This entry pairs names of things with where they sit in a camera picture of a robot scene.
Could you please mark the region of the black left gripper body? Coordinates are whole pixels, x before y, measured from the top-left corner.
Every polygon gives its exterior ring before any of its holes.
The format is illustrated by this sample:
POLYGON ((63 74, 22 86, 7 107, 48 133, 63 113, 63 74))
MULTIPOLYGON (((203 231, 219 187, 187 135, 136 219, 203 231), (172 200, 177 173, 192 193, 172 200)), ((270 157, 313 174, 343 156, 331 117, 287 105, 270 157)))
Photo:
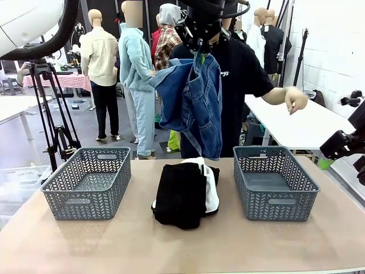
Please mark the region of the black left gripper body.
POLYGON ((187 1, 186 26, 194 39, 212 39, 221 30, 225 1, 187 1))

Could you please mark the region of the person's left hand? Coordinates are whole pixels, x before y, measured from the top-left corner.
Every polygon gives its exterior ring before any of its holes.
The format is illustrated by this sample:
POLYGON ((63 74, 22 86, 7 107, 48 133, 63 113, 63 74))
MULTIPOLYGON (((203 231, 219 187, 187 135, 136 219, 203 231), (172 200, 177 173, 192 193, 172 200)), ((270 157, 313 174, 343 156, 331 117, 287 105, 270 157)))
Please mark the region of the person's left hand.
POLYGON ((308 98, 302 91, 296 87, 287 87, 285 90, 285 103, 290 115, 298 110, 303 110, 307 106, 308 98))

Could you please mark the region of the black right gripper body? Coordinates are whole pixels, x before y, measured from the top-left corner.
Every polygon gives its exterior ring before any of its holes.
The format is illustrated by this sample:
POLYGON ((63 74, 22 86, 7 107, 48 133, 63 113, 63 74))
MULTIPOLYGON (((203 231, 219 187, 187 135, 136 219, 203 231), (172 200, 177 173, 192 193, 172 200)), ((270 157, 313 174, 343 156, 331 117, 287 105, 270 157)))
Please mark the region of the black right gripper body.
POLYGON ((364 154, 364 102, 349 117, 355 131, 351 134, 350 150, 353 154, 364 154))

